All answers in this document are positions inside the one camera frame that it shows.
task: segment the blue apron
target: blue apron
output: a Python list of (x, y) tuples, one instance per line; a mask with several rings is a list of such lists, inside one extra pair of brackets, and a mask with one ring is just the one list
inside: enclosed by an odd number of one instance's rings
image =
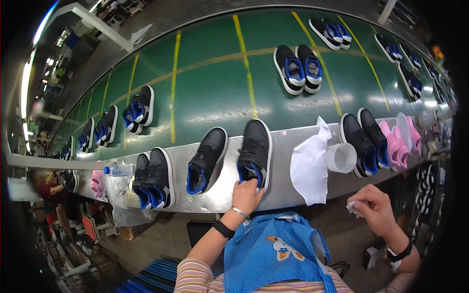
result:
[(298, 279), (322, 281), (327, 293), (337, 293), (315, 250), (331, 263), (321, 232), (295, 212), (246, 220), (225, 245), (225, 292), (249, 293), (274, 282)]

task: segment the cartoon rabbit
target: cartoon rabbit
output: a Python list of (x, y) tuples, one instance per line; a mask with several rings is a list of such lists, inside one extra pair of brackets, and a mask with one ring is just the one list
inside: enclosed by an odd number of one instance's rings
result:
[(283, 242), (281, 238), (277, 236), (269, 236), (267, 237), (267, 240), (273, 242), (273, 249), (277, 251), (277, 261), (281, 262), (287, 259), (290, 254), (293, 254), (293, 256), (299, 261), (305, 260), (305, 257), (303, 255), (301, 255), (298, 251), (294, 250), (291, 246)]

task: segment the plastic water bottle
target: plastic water bottle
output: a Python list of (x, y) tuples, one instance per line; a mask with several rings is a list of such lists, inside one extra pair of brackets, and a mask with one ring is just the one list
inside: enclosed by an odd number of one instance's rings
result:
[(104, 167), (104, 174), (109, 174), (113, 177), (132, 176), (134, 174), (134, 168), (132, 165), (118, 165), (112, 164), (110, 167)]

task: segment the striped shirt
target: striped shirt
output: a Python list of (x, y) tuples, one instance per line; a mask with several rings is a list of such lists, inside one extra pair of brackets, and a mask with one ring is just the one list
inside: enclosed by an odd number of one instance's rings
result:
[[(336, 271), (327, 267), (329, 274), (334, 281), (337, 293), (353, 292)], [(223, 293), (223, 274), (214, 278), (210, 267), (195, 258), (186, 258), (177, 266), (177, 279), (175, 293), (179, 292), (204, 292), (204, 293)], [(289, 280), (283, 282), (275, 282), (259, 288), (255, 293), (325, 293), (323, 282), (304, 282), (299, 280)], [(378, 293), (397, 293), (394, 288), (386, 288)]]

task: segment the black cable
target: black cable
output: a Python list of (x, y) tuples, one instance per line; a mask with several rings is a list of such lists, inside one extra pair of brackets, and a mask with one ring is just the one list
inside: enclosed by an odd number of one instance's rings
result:
[(342, 270), (339, 273), (339, 276), (343, 278), (345, 274), (347, 274), (348, 271), (350, 270), (350, 264), (346, 263), (345, 261), (340, 261), (338, 263), (331, 265), (331, 268), (334, 270), (338, 270), (342, 268)]

